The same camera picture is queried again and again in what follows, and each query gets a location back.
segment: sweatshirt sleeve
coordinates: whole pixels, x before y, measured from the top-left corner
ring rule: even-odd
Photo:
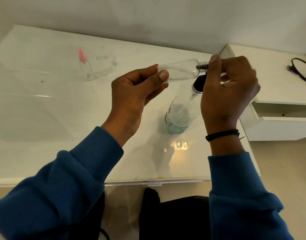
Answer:
[[[277,196],[267,192],[248,152],[209,157],[212,240],[293,239],[279,216]]]
[[[117,141],[96,127],[0,199],[0,234],[8,240],[36,239],[78,222],[102,194],[122,155]]]

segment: black bracelet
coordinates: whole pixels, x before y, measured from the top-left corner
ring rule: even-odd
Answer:
[[[232,130],[226,130],[226,131],[221,131],[221,132],[216,132],[210,135],[207,135],[205,138],[207,139],[207,141],[211,141],[214,140],[216,138],[219,137],[223,137],[223,136],[230,136],[230,135],[235,135],[235,136],[239,136],[240,133],[238,132],[238,129],[232,129]]]

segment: white drawer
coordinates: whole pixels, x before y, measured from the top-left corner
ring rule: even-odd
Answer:
[[[306,137],[306,105],[252,102],[240,120],[249,141],[290,141]]]

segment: hand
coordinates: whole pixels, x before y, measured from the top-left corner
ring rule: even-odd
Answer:
[[[112,109],[101,126],[123,146],[139,128],[144,106],[159,95],[169,73],[157,72],[157,64],[131,71],[112,82]]]
[[[245,57],[212,56],[201,100],[207,134],[236,129],[238,118],[259,90],[256,71]]]

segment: beige floor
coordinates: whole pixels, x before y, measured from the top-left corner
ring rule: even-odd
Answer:
[[[281,216],[295,239],[306,239],[306,139],[251,143],[267,190],[285,206]],[[112,240],[138,239],[138,215],[144,186],[106,187],[102,227]],[[211,182],[154,187],[162,202],[191,195],[208,195]],[[0,197],[10,189],[1,188]]]

